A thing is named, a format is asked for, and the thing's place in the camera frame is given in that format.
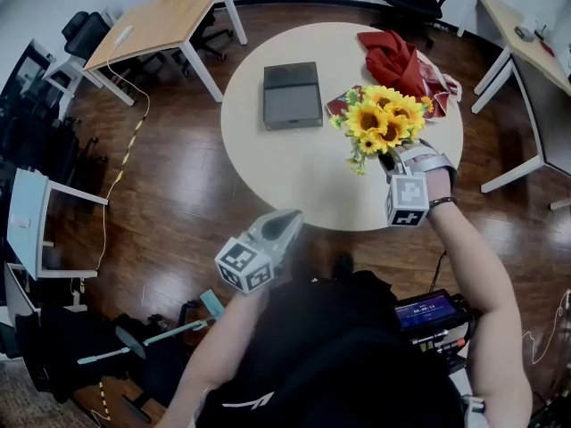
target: hand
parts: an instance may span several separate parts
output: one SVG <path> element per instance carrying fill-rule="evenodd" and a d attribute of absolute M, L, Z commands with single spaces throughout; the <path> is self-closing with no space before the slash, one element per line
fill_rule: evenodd
<path fill-rule="evenodd" d="M 398 147 L 399 152 L 413 148 L 413 144 L 404 144 Z M 434 155 L 421 155 L 416 157 L 414 161 L 422 161 L 430 159 Z M 428 200 L 438 200 L 447 196 L 451 196 L 450 174 L 446 168 L 431 169 L 426 173 L 426 187 L 428 188 Z"/>

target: round white table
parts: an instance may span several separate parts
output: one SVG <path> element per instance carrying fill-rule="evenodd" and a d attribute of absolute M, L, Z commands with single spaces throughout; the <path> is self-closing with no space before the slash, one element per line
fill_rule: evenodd
<path fill-rule="evenodd" d="M 386 176 L 368 161 L 366 176 L 345 161 L 351 141 L 328 123 L 323 127 L 268 131 L 262 118 L 264 67 L 315 62 L 323 105 L 356 85 L 376 84 L 365 65 L 357 34 L 371 27 L 344 22 L 311 24 L 281 33 L 256 48 L 230 79 L 222 103 L 224 145 L 234 168 L 250 188 L 277 210 L 296 208 L 306 223 L 332 230 L 364 231 L 387 226 Z M 440 123 L 426 123 L 420 137 L 458 167 L 462 119 L 449 100 Z"/>

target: gray box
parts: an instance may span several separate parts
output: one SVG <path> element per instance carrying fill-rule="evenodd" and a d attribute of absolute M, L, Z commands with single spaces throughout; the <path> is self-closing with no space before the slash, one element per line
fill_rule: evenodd
<path fill-rule="evenodd" d="M 268 130 L 323 127 L 315 62 L 264 68 L 264 124 Z"/>

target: carpet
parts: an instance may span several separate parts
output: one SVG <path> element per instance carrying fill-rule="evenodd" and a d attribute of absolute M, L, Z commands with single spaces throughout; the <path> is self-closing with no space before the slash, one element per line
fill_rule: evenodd
<path fill-rule="evenodd" d="M 23 360 L 0 362 L 0 428 L 93 428 L 71 401 L 58 404 L 39 392 Z"/>

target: person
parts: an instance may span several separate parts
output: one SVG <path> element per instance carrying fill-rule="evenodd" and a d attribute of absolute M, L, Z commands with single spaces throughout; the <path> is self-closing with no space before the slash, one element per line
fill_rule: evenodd
<path fill-rule="evenodd" d="M 428 171 L 426 184 L 431 201 L 451 196 L 446 169 Z M 532 393 L 508 274 L 454 202 L 428 219 L 461 294 L 481 313 L 468 347 L 473 394 L 492 428 L 525 427 Z M 372 273 L 336 273 L 237 293 L 157 426 L 464 426 L 442 359 L 400 337 L 390 285 Z"/>

